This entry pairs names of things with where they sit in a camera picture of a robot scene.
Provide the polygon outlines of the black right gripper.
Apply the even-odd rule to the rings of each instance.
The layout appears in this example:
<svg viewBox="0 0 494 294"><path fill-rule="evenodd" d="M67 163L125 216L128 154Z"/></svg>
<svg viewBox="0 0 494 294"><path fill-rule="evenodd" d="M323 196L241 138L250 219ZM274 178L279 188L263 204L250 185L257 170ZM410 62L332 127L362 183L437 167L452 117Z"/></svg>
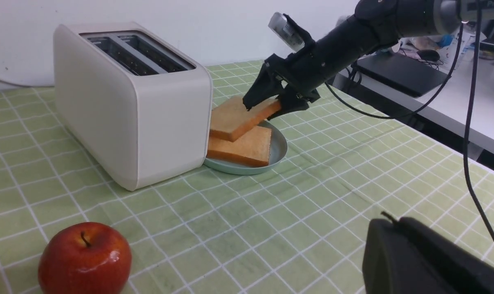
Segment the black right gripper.
<svg viewBox="0 0 494 294"><path fill-rule="evenodd" d="M250 89L243 96L249 111L278 96L280 110L271 120L292 112L305 111L320 99L318 86L353 62L353 44L342 37L323 37L314 44L281 58L269 56Z"/></svg>

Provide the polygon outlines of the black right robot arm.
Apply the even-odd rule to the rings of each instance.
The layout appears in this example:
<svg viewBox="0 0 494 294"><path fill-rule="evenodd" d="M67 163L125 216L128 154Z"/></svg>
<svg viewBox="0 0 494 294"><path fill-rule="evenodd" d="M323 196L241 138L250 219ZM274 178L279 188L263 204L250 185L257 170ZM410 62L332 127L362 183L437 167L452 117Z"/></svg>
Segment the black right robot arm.
<svg viewBox="0 0 494 294"><path fill-rule="evenodd" d="M307 110L317 88L361 56L396 45L402 38L446 35L462 22L494 19L494 0L361 0L353 15L314 40L289 15L276 12L269 28L292 50L267 58L243 97L247 110L277 97L273 117Z"/></svg>

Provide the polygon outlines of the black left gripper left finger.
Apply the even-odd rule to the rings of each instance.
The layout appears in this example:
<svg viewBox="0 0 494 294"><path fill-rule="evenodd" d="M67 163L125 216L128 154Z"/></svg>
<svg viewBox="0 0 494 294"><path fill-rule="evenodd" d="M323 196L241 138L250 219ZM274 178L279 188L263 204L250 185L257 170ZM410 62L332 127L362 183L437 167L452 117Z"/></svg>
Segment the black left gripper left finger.
<svg viewBox="0 0 494 294"><path fill-rule="evenodd" d="M362 276L367 294L457 294L391 220L369 222Z"/></svg>

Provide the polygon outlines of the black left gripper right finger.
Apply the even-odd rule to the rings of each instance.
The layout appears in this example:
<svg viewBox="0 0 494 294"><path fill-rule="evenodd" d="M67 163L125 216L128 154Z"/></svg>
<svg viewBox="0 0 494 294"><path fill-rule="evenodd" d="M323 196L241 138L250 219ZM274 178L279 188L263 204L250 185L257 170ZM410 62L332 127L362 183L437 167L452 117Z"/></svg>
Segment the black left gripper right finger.
<svg viewBox="0 0 494 294"><path fill-rule="evenodd" d="M398 229L458 294L494 294L493 266L409 216Z"/></svg>

